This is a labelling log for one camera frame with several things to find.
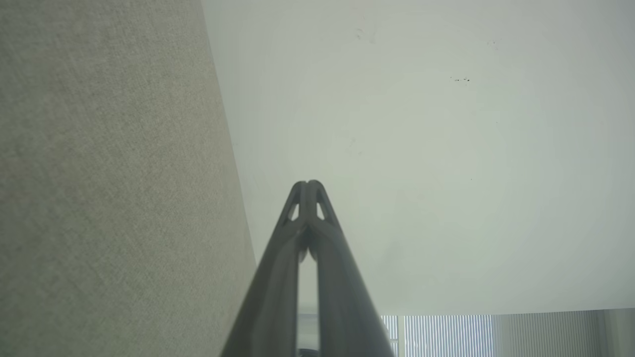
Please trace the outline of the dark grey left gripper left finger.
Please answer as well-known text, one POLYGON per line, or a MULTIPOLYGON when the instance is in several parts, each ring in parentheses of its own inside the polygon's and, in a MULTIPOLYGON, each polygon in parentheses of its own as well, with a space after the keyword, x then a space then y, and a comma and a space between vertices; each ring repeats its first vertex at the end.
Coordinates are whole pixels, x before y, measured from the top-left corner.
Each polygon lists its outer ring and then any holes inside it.
POLYGON ((306 181, 290 190, 221 357, 297 357, 299 266, 308 251, 306 181))

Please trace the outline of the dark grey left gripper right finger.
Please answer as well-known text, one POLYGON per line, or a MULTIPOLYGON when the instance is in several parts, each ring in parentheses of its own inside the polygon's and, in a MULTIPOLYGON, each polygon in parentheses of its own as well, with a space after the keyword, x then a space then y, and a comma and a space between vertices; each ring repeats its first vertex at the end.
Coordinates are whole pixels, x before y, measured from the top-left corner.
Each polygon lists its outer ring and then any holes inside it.
POLYGON ((394 357, 320 181, 308 182, 308 209, 309 250, 317 264, 320 357, 394 357))

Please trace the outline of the white vertical window blinds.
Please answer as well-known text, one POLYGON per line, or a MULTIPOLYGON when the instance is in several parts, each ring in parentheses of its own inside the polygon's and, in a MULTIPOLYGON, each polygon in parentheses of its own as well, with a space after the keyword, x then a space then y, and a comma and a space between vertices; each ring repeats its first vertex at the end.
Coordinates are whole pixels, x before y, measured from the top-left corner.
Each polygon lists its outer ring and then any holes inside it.
POLYGON ((603 314, 381 317, 395 357, 610 357, 603 314))

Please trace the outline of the grey fabric sofa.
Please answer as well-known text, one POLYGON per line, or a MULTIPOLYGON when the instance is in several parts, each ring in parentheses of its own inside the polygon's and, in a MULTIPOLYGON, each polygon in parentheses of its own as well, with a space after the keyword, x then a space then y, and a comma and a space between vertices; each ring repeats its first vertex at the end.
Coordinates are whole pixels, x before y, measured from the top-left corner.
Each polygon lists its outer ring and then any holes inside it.
POLYGON ((220 357, 254 269, 202 0, 0 0, 0 357, 220 357))

